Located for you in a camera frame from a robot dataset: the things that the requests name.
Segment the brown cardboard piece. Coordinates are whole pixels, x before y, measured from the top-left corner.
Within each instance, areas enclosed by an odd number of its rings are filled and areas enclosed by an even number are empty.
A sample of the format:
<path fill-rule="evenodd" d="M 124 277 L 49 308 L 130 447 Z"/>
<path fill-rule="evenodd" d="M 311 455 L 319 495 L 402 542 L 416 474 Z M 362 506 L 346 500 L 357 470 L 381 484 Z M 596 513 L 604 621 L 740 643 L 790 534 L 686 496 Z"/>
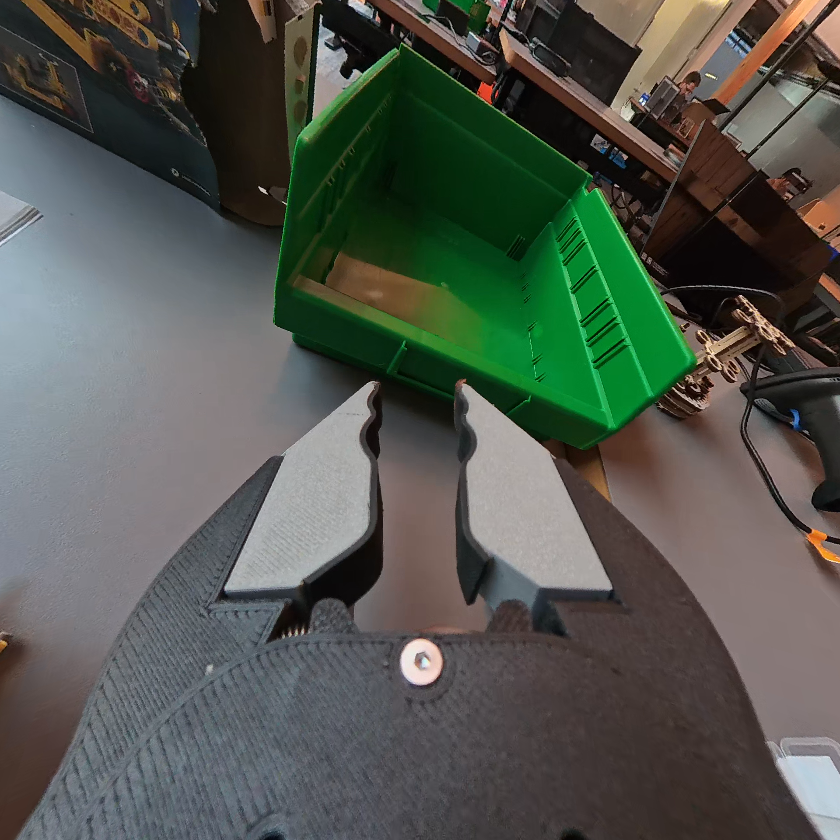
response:
<path fill-rule="evenodd" d="M 543 441 L 542 446 L 556 459 L 567 460 L 607 501 L 613 500 L 598 446 L 581 449 L 556 439 Z"/>

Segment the clear plastic box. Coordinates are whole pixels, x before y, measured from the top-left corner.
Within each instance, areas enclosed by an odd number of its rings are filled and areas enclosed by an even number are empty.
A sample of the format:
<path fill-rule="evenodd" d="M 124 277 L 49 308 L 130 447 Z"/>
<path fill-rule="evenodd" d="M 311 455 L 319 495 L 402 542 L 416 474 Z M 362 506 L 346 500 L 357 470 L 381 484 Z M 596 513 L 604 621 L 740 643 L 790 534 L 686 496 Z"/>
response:
<path fill-rule="evenodd" d="M 777 770 L 820 838 L 839 838 L 839 744 L 826 737 L 766 742 Z"/>

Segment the black hand tool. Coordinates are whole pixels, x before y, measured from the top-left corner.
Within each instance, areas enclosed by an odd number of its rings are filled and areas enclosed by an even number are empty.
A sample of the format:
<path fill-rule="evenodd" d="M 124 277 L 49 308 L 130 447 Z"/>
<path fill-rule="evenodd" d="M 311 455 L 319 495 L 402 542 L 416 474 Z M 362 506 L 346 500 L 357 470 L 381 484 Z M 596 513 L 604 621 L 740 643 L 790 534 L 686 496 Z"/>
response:
<path fill-rule="evenodd" d="M 824 479 L 812 494 L 815 509 L 839 512 L 839 369 L 827 367 L 757 380 L 753 393 L 781 414 L 798 417 L 820 456 Z"/>

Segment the green plastic storage bin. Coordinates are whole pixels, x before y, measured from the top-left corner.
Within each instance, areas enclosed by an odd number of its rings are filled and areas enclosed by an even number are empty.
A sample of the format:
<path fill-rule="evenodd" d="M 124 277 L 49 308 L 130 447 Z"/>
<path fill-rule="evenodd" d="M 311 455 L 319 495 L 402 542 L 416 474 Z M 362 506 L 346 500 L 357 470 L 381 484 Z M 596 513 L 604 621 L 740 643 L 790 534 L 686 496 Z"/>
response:
<path fill-rule="evenodd" d="M 299 135 L 274 323 L 539 440 L 598 445 L 694 370 L 589 174 L 414 50 Z"/>

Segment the black monitor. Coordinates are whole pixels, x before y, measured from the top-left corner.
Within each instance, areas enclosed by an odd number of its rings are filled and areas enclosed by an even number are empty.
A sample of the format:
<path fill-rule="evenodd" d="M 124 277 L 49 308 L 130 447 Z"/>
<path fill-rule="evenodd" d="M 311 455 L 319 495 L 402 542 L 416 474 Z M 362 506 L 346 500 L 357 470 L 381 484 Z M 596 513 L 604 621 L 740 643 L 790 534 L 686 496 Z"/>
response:
<path fill-rule="evenodd" d="M 568 77 L 610 106 L 643 50 L 572 1 L 526 1 L 517 27 L 568 65 Z"/>

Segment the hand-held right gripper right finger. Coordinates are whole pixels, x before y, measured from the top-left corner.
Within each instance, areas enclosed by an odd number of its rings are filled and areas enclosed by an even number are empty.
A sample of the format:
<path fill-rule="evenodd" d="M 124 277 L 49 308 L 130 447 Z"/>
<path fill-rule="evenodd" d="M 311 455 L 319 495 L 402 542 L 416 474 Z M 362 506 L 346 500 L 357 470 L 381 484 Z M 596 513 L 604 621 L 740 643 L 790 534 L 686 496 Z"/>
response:
<path fill-rule="evenodd" d="M 566 635 L 558 603 L 606 602 L 614 586 L 549 450 L 466 381 L 455 386 L 456 570 L 467 604 Z"/>

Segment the dark toy set box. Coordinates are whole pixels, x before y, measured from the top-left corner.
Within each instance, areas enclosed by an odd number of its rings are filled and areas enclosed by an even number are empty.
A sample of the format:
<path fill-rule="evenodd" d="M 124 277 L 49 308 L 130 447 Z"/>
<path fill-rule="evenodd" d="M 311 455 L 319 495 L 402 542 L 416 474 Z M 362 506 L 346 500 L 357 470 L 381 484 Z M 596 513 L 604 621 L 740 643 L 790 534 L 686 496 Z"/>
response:
<path fill-rule="evenodd" d="M 3 1 L 2 94 L 215 210 L 281 228 L 316 2 Z"/>

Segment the long wooden desk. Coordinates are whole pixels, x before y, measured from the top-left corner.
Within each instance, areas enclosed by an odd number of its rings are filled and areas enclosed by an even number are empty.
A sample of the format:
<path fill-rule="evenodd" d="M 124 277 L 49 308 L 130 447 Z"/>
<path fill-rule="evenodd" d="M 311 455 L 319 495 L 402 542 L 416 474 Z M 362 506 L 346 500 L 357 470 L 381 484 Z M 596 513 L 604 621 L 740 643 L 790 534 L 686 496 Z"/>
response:
<path fill-rule="evenodd" d="M 444 57 L 447 66 L 457 67 L 478 83 L 493 84 L 497 79 L 496 65 L 482 62 L 467 46 L 465 37 L 442 23 L 431 19 L 431 10 L 420 1 L 369 1 L 378 13 L 387 16 L 413 35 L 413 43 L 420 40 L 428 48 Z"/>

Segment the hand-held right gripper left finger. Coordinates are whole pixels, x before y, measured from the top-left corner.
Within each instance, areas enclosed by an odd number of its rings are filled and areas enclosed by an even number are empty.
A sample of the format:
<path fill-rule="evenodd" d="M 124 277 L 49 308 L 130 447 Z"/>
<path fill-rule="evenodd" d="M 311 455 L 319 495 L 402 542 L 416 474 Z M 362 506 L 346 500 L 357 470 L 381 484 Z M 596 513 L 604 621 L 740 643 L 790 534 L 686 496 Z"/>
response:
<path fill-rule="evenodd" d="M 383 569 L 381 385 L 369 381 L 280 457 L 224 583 L 234 602 L 349 609 Z"/>

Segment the wooden gear model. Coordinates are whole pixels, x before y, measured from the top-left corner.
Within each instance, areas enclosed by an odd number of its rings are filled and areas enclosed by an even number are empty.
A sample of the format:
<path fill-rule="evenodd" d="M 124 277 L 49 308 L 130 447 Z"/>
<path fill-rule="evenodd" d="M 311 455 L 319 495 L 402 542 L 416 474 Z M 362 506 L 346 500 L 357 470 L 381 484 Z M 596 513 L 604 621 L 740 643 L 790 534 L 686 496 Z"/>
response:
<path fill-rule="evenodd" d="M 705 411 L 714 386 L 713 375 L 730 384 L 739 377 L 737 358 L 754 348 L 768 350 L 777 358 L 791 352 L 795 343 L 762 315 L 743 295 L 733 299 L 731 317 L 738 324 L 722 338 L 713 338 L 705 329 L 696 332 L 701 351 L 693 371 L 672 386 L 656 402 L 663 413 L 676 419 L 687 419 Z"/>

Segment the instruction booklet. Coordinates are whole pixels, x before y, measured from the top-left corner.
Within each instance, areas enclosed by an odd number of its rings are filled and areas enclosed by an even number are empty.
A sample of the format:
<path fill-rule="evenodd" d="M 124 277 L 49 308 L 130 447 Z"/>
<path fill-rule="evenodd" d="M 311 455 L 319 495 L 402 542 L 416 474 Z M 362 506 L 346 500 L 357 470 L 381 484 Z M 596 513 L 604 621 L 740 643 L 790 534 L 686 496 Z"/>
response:
<path fill-rule="evenodd" d="M 43 217 L 32 204 L 1 191 L 1 245 Z"/>

